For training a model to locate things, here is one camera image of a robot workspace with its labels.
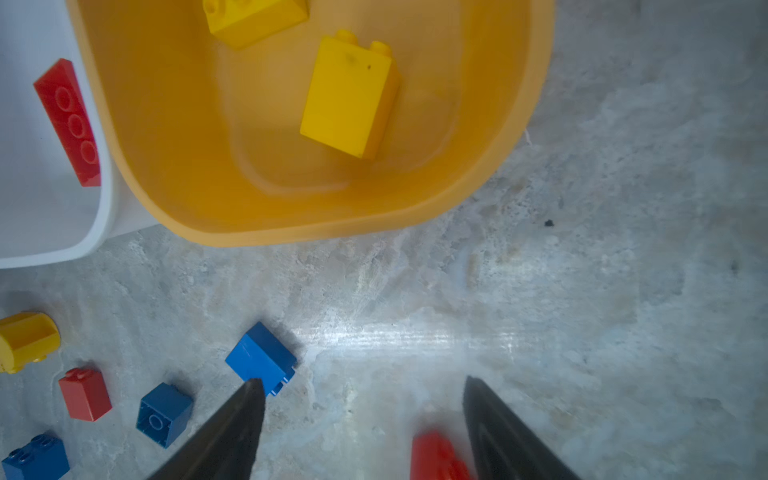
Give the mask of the small red lego brick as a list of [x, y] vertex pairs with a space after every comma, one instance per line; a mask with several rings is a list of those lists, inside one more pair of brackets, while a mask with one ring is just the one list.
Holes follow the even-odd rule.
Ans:
[[73, 368], [58, 380], [72, 419], [95, 422], [112, 409], [108, 390], [99, 370]]

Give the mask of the yellow round lego piece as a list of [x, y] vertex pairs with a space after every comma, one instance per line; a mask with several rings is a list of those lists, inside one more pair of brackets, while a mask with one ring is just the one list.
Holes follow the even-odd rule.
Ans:
[[61, 345], [52, 318], [40, 312], [21, 312], [1, 320], [1, 372], [14, 374], [37, 363]]

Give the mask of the blue lego brick centre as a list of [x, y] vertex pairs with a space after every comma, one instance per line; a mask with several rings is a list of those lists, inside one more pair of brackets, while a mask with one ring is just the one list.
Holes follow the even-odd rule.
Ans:
[[277, 396], [294, 376], [297, 358], [259, 322], [243, 335], [225, 362], [243, 381], [260, 379], [265, 395]]

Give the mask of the yellow plastic bin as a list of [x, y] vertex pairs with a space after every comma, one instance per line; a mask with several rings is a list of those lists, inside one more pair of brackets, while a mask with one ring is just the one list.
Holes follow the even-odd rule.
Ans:
[[[141, 204], [212, 247], [403, 228], [504, 163], [545, 83], [551, 1], [312, 1], [305, 22], [234, 50], [201, 1], [71, 1], [111, 157]], [[323, 37], [392, 48], [402, 83], [358, 159], [301, 135]]]

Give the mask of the dark blue square lego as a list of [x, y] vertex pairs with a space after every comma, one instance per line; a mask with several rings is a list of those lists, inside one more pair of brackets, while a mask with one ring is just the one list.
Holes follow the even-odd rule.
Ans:
[[167, 449], [186, 429], [192, 407], [192, 397], [160, 383], [141, 399], [136, 428]]

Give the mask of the yellow lego brick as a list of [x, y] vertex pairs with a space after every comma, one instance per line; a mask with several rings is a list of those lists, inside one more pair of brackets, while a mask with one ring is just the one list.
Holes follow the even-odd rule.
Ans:
[[372, 160], [401, 83], [389, 45], [365, 48], [348, 30], [322, 39], [300, 133], [359, 159]]
[[209, 32], [241, 49], [309, 18], [303, 0], [203, 0]]

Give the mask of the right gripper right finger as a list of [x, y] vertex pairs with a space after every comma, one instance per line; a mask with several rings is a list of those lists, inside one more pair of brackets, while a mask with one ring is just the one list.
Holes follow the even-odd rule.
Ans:
[[462, 406], [480, 479], [579, 479], [482, 379], [466, 378]]

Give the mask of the white plastic bin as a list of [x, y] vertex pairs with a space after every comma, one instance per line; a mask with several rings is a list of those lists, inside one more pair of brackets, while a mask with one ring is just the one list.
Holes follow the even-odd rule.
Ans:
[[[107, 146], [73, 17], [64, 1], [1, 4], [1, 266], [78, 259], [108, 238], [155, 224]], [[72, 62], [96, 140], [100, 187], [82, 187], [34, 89], [60, 58]]]

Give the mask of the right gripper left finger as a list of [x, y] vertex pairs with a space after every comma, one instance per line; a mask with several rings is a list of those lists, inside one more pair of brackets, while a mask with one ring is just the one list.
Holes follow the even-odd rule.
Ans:
[[262, 381], [246, 381], [153, 479], [248, 479], [266, 406]]

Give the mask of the blue lego brick left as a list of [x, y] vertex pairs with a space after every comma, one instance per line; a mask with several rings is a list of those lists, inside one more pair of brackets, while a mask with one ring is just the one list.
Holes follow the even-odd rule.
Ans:
[[8, 480], [57, 480], [70, 471], [63, 441], [39, 434], [2, 460]]

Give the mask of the blue lego brick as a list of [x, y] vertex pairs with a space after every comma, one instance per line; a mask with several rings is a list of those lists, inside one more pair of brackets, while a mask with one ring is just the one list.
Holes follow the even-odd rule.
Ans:
[[63, 441], [39, 434], [2, 460], [8, 480], [57, 480], [70, 471]]
[[297, 358], [259, 322], [243, 335], [225, 362], [243, 381], [260, 379], [265, 395], [277, 396], [294, 376]]

